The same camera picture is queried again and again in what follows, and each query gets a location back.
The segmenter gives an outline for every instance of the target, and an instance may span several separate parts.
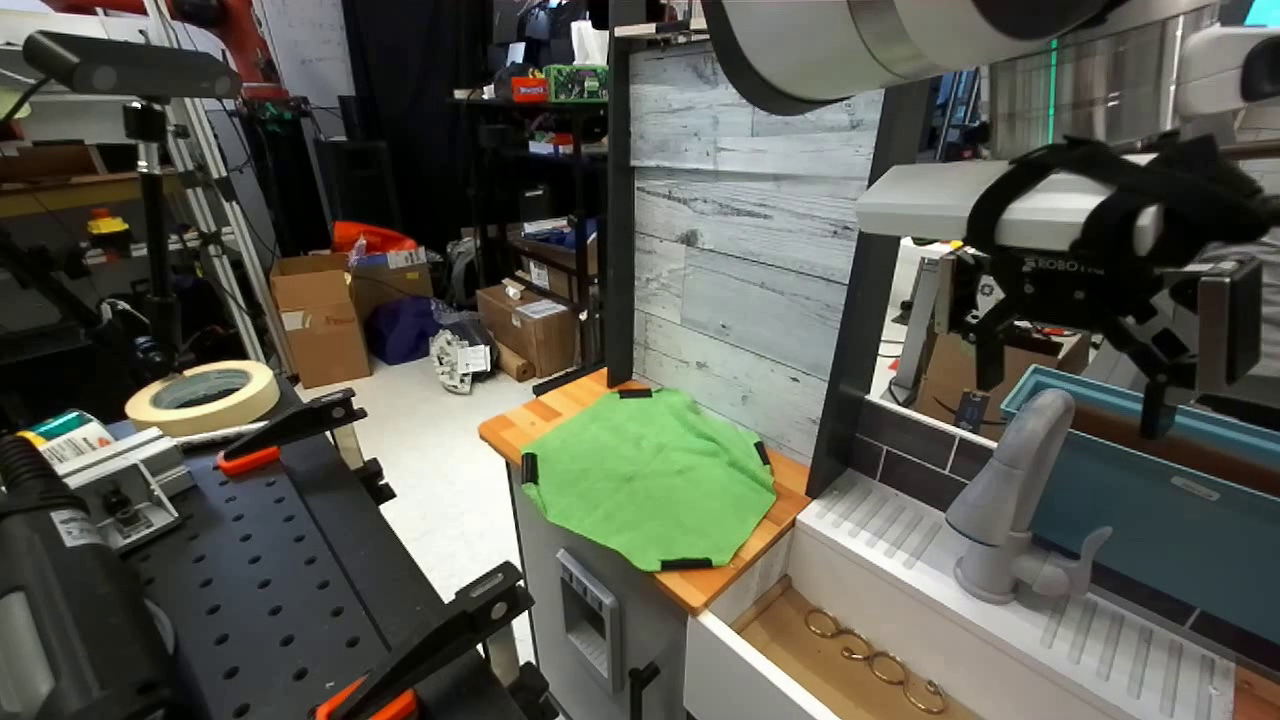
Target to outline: masking tape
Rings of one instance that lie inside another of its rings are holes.
[[[198,364],[141,387],[124,417],[163,436],[197,436],[269,417],[281,400],[274,370],[254,360]]]

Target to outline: workbench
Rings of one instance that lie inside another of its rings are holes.
[[[509,466],[525,449],[592,407],[608,392],[608,375],[578,375],[548,394],[527,400],[502,417],[480,422],[487,449]],[[671,720],[684,714],[684,629],[703,610],[732,581],[749,572],[804,512],[807,466],[769,450],[775,505],[742,538],[737,560],[718,569],[638,572],[622,556],[553,529],[525,496],[520,481],[509,484],[520,560],[530,591],[530,642],[536,665],[548,674],[569,714],[592,720]],[[615,625],[578,618],[578,604],[592,589],[592,609],[615,604]]]
[[[326,440],[241,484],[192,455],[185,524],[128,569],[175,629],[204,714],[300,720],[444,610],[374,499]],[[480,651],[417,682],[426,714],[516,720]]]

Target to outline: black cable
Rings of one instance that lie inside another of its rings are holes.
[[[22,108],[26,108],[26,100],[32,100],[42,82],[46,82],[46,74],[41,74],[34,82],[26,82],[26,89],[7,103],[7,113],[3,113],[3,118],[0,118],[0,123],[11,123],[11,118],[14,118],[14,113],[22,113]]]

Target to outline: green towel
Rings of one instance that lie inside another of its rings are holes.
[[[603,394],[527,450],[530,505],[644,572],[729,565],[775,499],[757,436],[681,392]]]

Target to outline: white wall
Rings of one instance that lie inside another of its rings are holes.
[[[881,91],[764,116],[712,47],[630,59],[636,375],[813,460]]]

